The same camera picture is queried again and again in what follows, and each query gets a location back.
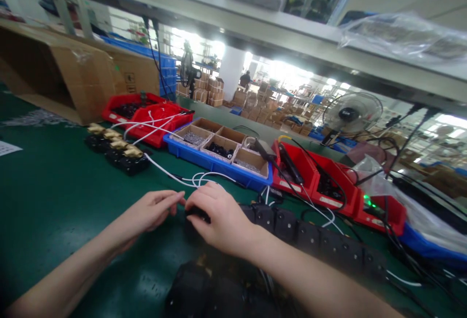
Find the hand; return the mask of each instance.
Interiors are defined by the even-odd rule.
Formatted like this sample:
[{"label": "hand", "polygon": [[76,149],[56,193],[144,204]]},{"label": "hand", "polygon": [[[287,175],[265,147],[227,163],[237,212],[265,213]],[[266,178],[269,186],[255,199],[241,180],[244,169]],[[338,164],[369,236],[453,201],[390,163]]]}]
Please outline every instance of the hand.
[{"label": "hand", "polygon": [[237,257],[248,252],[249,246],[255,242],[256,226],[220,185],[208,182],[198,188],[186,201],[185,209],[193,206],[204,210],[211,219],[208,224],[196,215],[187,217],[208,244]]},{"label": "hand", "polygon": [[185,192],[148,192],[113,221],[103,233],[111,238],[112,246],[119,253],[127,250],[145,231],[153,231],[160,226],[169,213],[177,214],[177,203],[185,205]]}]

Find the red plastic bin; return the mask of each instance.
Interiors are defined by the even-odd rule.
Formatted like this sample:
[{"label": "red plastic bin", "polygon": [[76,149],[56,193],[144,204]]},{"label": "red plastic bin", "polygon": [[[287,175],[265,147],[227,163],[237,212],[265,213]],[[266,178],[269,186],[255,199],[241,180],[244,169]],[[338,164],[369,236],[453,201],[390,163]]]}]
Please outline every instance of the red plastic bin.
[{"label": "red plastic bin", "polygon": [[[368,227],[374,228],[378,231],[385,232],[384,230],[384,224],[383,222],[369,214],[366,213],[363,210],[363,205],[365,203],[365,198],[364,198],[364,191],[359,189],[359,200],[358,204],[359,207],[357,207],[353,219],[355,222],[361,223],[363,225],[366,225]],[[405,209],[405,206],[399,203],[394,197],[388,195],[388,223],[391,225],[394,233],[396,236],[402,236],[404,234],[404,225],[405,225],[405,220],[407,218],[407,210]],[[371,197],[371,202],[378,205],[382,209],[386,209],[385,207],[385,196],[380,195],[380,196],[373,196]]]},{"label": "red plastic bin", "polygon": [[[186,112],[187,114],[177,116],[173,118],[169,123],[167,123],[169,119],[157,121],[155,123],[156,126],[162,126],[163,124],[165,124],[162,128],[168,131],[174,131],[177,128],[193,121],[193,115],[194,115],[193,112],[190,112],[189,110],[184,109],[173,102],[170,102],[164,98],[161,98],[151,93],[147,93],[147,99],[155,102],[156,104],[152,104],[144,108],[139,108],[138,110],[136,110],[131,120],[128,120],[127,118],[117,115],[112,110],[123,104],[128,104],[128,103],[139,104],[141,103],[141,96],[139,94],[127,94],[127,95],[113,96],[109,100],[109,103],[107,104],[106,109],[102,113],[102,117],[105,120],[113,122],[113,123],[124,123],[124,122],[143,123],[143,122],[147,122],[151,120],[163,119],[165,117],[170,117],[176,114]],[[133,125],[134,124],[123,124],[120,126],[120,128],[126,130],[127,128],[130,128]],[[139,126],[133,127],[128,132],[128,135],[139,139],[151,133],[152,131],[154,131],[154,128],[152,127],[145,126],[145,125],[139,125]],[[165,134],[167,134],[165,131],[160,130],[160,131],[157,131],[151,134],[149,137],[147,137],[143,141],[156,148],[162,148],[167,145],[167,143],[163,141],[163,137]]]},{"label": "red plastic bin", "polygon": [[[357,204],[358,204],[357,198],[359,196],[359,189],[354,186],[354,183],[352,183],[348,175],[333,160],[329,158],[325,158],[324,156],[312,153],[310,151],[308,151],[308,153],[341,186],[343,192],[345,193],[347,197],[347,203],[342,210],[339,210],[339,213],[342,213],[345,216],[351,217],[355,213],[356,208],[357,208]],[[342,201],[336,200],[330,196],[321,194],[320,192],[318,192],[317,188],[313,190],[310,197],[314,203],[322,205],[322,206],[326,206],[331,210],[335,210],[343,205]]]},{"label": "red plastic bin", "polygon": [[[296,147],[291,144],[284,143],[284,142],[281,142],[281,143],[286,148],[288,154],[290,155],[290,158],[292,159],[298,171],[302,175],[304,179],[303,186],[306,189],[306,192],[308,193],[308,195],[311,195],[312,191],[316,190],[316,187],[318,186],[319,177],[320,177],[320,175],[318,174],[318,171],[316,170],[316,167],[311,162],[311,160],[306,156],[305,152],[301,148]],[[284,171],[285,168],[281,166],[281,157],[279,154],[279,143],[277,140],[274,141],[274,144],[272,145],[272,149],[277,154],[277,159],[276,159],[277,165],[281,167],[281,170]],[[295,184],[293,180],[290,180],[290,183],[293,186],[293,188],[297,191],[297,193],[304,200],[308,200],[308,196],[303,191],[300,185]],[[288,183],[286,182],[286,180],[281,177],[279,171],[275,167],[273,168],[272,187],[283,190],[291,194],[295,194],[293,190],[290,188],[290,186],[288,185]]]}]

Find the forearm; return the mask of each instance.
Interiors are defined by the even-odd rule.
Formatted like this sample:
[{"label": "forearm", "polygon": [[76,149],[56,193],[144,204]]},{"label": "forearm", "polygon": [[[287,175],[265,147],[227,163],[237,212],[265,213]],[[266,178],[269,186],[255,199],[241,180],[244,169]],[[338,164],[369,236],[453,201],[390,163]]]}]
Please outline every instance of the forearm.
[{"label": "forearm", "polygon": [[400,317],[387,303],[261,227],[244,258],[269,273],[314,317]]},{"label": "forearm", "polygon": [[16,300],[6,316],[67,317],[115,255],[115,247],[102,232]]}]

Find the green workbench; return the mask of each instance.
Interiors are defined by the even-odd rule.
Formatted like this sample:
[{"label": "green workbench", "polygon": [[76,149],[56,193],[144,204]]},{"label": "green workbench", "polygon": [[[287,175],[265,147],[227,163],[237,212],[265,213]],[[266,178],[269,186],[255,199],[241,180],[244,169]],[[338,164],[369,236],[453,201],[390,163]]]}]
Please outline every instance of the green workbench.
[{"label": "green workbench", "polygon": [[[195,110],[196,117],[206,117],[228,127],[246,125],[269,143],[281,135],[271,127],[219,108],[186,98],[178,98],[178,101],[183,107]],[[0,103],[0,121],[37,109],[10,94],[3,86],[0,86]],[[134,177],[126,176],[83,144],[86,135],[85,128],[64,124],[43,127],[0,125],[0,140],[23,149],[0,157],[0,264],[5,304],[37,283],[144,193],[184,189],[188,197],[193,191],[169,179],[155,167]],[[295,138],[311,151],[346,162],[341,153],[317,144],[309,145],[300,136]],[[203,171],[166,150],[155,151],[152,158],[177,175],[190,177]],[[241,189],[224,179],[214,179],[240,203],[250,203],[257,197],[254,191]],[[297,216],[306,208],[306,205],[288,200],[283,206],[296,212]],[[310,213],[308,217],[316,224],[324,222],[316,213]],[[343,222],[337,222],[352,236]],[[358,232],[365,243],[387,255],[388,268],[392,272],[407,280],[416,280],[390,256],[385,236],[362,227],[358,227]],[[178,267],[198,258],[200,251],[199,247],[186,242],[183,213],[179,210],[176,217],[168,219],[157,231],[141,236],[127,253],[116,259],[73,316],[159,317]],[[365,285],[396,307],[409,307],[422,313],[418,306],[389,285]],[[438,317],[456,316],[457,313],[450,310],[453,303],[440,289],[415,288],[413,291]]]}]

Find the right hand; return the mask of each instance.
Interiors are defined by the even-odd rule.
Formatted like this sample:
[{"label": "right hand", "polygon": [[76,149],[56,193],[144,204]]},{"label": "right hand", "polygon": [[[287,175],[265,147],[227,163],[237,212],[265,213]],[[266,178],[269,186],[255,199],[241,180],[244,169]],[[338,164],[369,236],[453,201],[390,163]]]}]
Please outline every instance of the right hand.
[{"label": "right hand", "polygon": [[217,183],[209,181],[186,201],[186,210],[193,206],[204,210],[211,219],[208,224],[196,215],[187,217],[208,244],[232,256],[246,255],[254,242],[256,226],[229,193]]}]

